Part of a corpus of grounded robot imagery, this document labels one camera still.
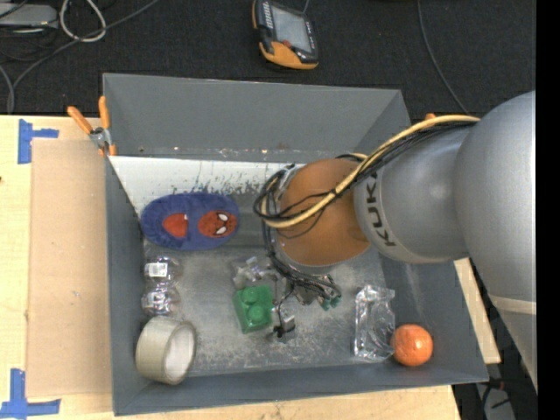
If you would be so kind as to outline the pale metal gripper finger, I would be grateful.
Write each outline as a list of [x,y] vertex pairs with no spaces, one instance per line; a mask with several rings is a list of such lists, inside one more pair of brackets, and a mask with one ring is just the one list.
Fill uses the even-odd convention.
[[272,324],[269,339],[273,342],[289,343],[296,337],[295,315],[283,305],[272,309]]
[[237,290],[259,285],[273,285],[279,280],[271,260],[266,256],[253,255],[231,262],[231,280]]

